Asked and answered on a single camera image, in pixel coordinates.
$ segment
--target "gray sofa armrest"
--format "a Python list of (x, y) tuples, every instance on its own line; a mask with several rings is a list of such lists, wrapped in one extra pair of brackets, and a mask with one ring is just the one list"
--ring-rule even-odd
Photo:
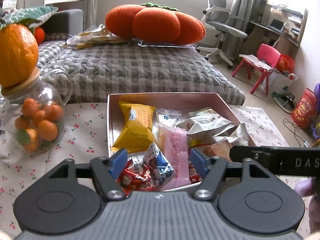
[(45, 33), (67, 33), (76, 35), (82, 32), (83, 11), (80, 9), (69, 9), (56, 12), (47, 20), (41, 28)]

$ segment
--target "glass jar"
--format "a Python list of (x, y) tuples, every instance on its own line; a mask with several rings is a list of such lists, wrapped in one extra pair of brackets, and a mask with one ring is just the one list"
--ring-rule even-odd
[(55, 74), (66, 77), (62, 79), (63, 85), (66, 85), (64, 93), (67, 91), (63, 100), (52, 85), (41, 81), (37, 67), (23, 83), (12, 88), (2, 88), (5, 104), (0, 116), (1, 129), (10, 133), (25, 152), (44, 152), (56, 145), (63, 135), (63, 106), (71, 97), (73, 85), (70, 76), (60, 69), (47, 75)]

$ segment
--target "pillow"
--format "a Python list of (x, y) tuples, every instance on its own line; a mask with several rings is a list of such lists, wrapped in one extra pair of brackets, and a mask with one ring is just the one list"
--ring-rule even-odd
[(37, 28), (44, 24), (56, 11), (57, 7), (52, 6), (37, 6), (26, 9), (19, 9), (15, 12), (9, 13), (3, 17), (7, 24), (19, 23), (24, 19), (35, 19), (39, 23), (30, 24), (29, 28)]

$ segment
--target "gray curtain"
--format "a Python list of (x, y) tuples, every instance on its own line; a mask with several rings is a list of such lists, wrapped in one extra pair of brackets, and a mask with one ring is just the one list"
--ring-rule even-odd
[[(259, 3), (260, 0), (235, 0), (232, 5), (230, 14), (240, 17), (244, 20), (230, 18), (226, 22), (227, 25), (245, 32), (248, 21), (250, 20), (250, 16), (258, 10)], [(224, 43), (222, 46), (222, 50), (227, 55), (227, 57), (230, 59), (237, 58), (243, 43), (243, 39), (237, 38), (230, 34), (226, 34), (223, 41)]]
[(83, 28), (88, 29), (91, 25), (96, 25), (98, 0), (84, 0)]

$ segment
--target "pink snack package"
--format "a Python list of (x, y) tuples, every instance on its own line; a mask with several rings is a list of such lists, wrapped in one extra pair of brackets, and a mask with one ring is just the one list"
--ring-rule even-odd
[(161, 190), (190, 185), (187, 143), (188, 131), (165, 125), (159, 125), (159, 129), (164, 135), (164, 156), (178, 175), (178, 177), (173, 178)]

